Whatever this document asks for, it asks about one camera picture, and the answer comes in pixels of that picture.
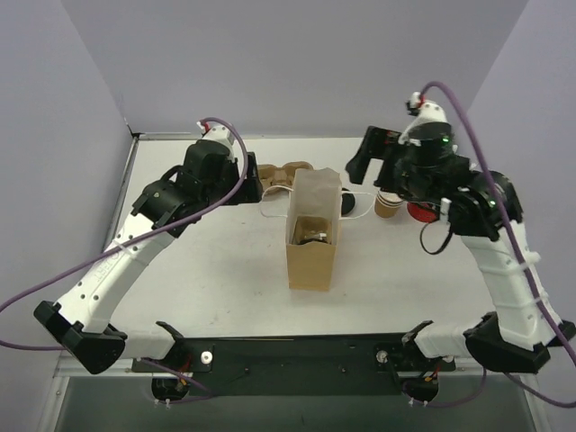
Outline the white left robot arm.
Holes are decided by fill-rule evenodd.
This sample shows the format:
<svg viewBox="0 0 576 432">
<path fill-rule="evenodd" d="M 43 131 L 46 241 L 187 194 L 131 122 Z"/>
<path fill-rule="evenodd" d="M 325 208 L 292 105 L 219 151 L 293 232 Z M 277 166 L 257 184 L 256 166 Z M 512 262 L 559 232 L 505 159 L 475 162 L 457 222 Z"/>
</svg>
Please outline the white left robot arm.
<svg viewBox="0 0 576 432">
<path fill-rule="evenodd" d="M 190 145 L 181 165 L 148 184 L 107 248 L 109 256 L 57 301 L 43 301 L 36 320 L 90 374 L 100 374 L 117 360 L 148 357 L 174 370 L 185 358 L 182 335 L 165 322 L 151 332 L 123 332 L 111 323 L 116 307 L 152 260 L 179 238 L 186 217 L 204 214 L 222 197 L 229 205 L 258 203 L 263 188 L 254 153 L 247 153 L 240 173 L 231 148 L 200 139 Z"/>
</svg>

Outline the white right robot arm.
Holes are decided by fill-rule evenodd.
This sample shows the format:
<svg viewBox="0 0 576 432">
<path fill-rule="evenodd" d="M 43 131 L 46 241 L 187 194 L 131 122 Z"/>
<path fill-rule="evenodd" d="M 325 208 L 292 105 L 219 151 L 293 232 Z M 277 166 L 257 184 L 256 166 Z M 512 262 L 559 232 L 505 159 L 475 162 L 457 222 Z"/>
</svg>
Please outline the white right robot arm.
<svg viewBox="0 0 576 432">
<path fill-rule="evenodd" d="M 373 182 L 380 191 L 445 217 L 449 236 L 459 237 L 476 261 L 494 309 L 461 328 L 425 321 L 403 343 L 422 357 L 471 357 L 493 372 L 536 374 L 550 358 L 549 347 L 560 342 L 536 305 L 547 301 L 545 291 L 533 294 L 525 275 L 539 256 L 527 246 L 514 186 L 498 172 L 490 186 L 469 158 L 455 154 L 450 125 L 432 133 L 421 146 L 401 145 L 398 132 L 370 126 L 346 172 L 360 185 L 370 162 L 380 159 Z"/>
</svg>

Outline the black coffee cup lid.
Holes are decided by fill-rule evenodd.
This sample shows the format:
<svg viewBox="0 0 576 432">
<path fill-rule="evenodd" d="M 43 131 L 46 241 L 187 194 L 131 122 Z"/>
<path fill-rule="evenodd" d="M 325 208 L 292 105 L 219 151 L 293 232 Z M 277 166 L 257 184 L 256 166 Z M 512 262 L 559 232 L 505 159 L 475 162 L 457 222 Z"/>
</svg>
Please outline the black coffee cup lid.
<svg viewBox="0 0 576 432">
<path fill-rule="evenodd" d="M 297 246 L 303 246 L 310 243 L 321 243 L 321 244 L 329 244 L 329 242 L 325 238 L 304 238 L 297 243 Z"/>
</svg>

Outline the brown paper bag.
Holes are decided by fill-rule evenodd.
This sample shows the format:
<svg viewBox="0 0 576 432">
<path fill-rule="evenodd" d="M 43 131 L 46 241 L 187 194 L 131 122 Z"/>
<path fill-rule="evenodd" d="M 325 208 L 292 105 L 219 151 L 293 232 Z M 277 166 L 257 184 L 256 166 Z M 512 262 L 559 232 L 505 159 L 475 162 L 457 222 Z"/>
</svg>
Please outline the brown paper bag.
<svg viewBox="0 0 576 432">
<path fill-rule="evenodd" d="M 275 190 L 289 193 L 288 209 L 282 217 L 285 219 L 284 244 L 290 289 L 316 292 L 330 289 L 340 222 L 347 219 L 340 214 L 342 188 L 340 174 L 330 168 L 298 169 L 291 187 L 274 185 L 264 188 L 263 195 Z M 317 216 L 331 221 L 332 243 L 294 245 L 292 239 L 298 216 Z"/>
</svg>

